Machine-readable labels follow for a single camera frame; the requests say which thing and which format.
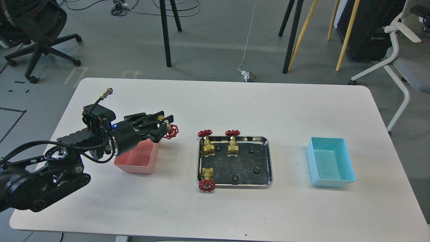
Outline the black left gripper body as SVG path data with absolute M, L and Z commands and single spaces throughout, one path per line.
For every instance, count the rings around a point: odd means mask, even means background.
M 115 156 L 123 155 L 137 147 L 138 143 L 150 139 L 158 143 L 158 138 L 150 134 L 153 130 L 151 126 L 138 124 L 135 128 L 131 123 L 121 121 L 113 125 L 113 138 L 115 143 Z

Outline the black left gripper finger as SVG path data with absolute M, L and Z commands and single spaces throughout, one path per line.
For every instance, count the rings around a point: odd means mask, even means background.
M 152 129 L 148 132 L 148 138 L 154 142 L 159 143 L 161 139 L 167 134 L 168 125 L 167 124 L 157 124 L 153 125 Z
M 124 121 L 132 125 L 146 125 L 151 122 L 167 121 L 169 124 L 174 122 L 173 115 L 166 116 L 164 111 L 146 114 L 145 112 L 127 115 L 123 117 Z

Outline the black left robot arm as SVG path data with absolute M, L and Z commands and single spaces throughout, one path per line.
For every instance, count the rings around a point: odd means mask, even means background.
M 99 164 L 104 155 L 122 155 L 144 140 L 158 143 L 169 132 L 173 115 L 163 111 L 128 115 L 112 124 L 116 115 L 103 106 L 86 106 L 86 128 L 52 141 L 23 144 L 1 159 L 1 210 L 39 212 L 86 186 L 82 156 Z

